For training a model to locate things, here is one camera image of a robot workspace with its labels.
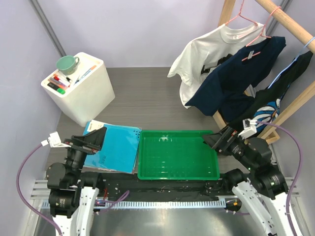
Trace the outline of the black flower print t-shirt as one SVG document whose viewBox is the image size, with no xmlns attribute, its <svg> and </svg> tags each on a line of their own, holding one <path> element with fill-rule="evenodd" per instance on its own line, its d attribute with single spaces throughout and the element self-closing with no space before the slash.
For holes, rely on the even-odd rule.
<svg viewBox="0 0 315 236">
<path fill-rule="evenodd" d="M 228 126 L 241 132 L 244 119 L 271 123 L 280 114 L 280 102 L 290 85 L 297 80 L 310 64 L 313 53 L 308 51 L 297 57 L 270 86 L 259 90 L 255 97 L 233 94 L 221 108 Z"/>
</svg>

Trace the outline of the light blue wire hanger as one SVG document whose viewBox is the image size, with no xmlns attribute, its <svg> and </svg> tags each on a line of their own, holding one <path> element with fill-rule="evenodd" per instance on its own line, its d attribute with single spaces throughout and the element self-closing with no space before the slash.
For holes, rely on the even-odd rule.
<svg viewBox="0 0 315 236">
<path fill-rule="evenodd" d="M 296 55 L 296 57 L 293 59 L 293 61 L 285 67 L 282 71 L 279 72 L 279 74 L 274 78 L 274 80 L 270 83 L 270 85 L 267 87 L 269 89 L 276 81 L 277 79 L 282 75 L 283 72 L 285 72 L 288 68 L 290 68 L 294 62 L 297 61 L 297 59 L 302 55 L 303 51 L 308 47 L 308 45 L 315 39 L 315 37 L 311 38 L 301 49 L 301 51 Z"/>
</svg>

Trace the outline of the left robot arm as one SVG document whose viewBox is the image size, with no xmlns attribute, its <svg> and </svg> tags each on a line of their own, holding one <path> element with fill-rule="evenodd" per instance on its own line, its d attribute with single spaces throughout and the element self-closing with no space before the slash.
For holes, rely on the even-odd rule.
<svg viewBox="0 0 315 236">
<path fill-rule="evenodd" d="M 58 132 L 48 138 L 50 147 L 67 149 L 65 161 L 50 165 L 46 172 L 50 214 L 58 236 L 90 235 L 96 197 L 104 192 L 105 184 L 100 173 L 82 169 L 86 157 L 101 150 L 106 130 L 102 127 L 64 141 Z"/>
</svg>

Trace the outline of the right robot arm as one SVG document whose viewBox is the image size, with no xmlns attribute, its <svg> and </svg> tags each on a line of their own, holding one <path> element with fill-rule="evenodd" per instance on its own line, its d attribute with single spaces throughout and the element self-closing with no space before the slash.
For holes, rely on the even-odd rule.
<svg viewBox="0 0 315 236">
<path fill-rule="evenodd" d="M 302 232 L 290 203 L 295 184 L 288 186 L 278 166 L 271 162 L 267 142 L 254 136 L 259 123 L 246 119 L 241 132 L 227 126 L 202 138 L 211 149 L 233 156 L 249 170 L 248 175 L 239 169 L 225 173 L 222 188 L 241 201 L 259 231 L 265 236 L 300 236 Z"/>
</svg>

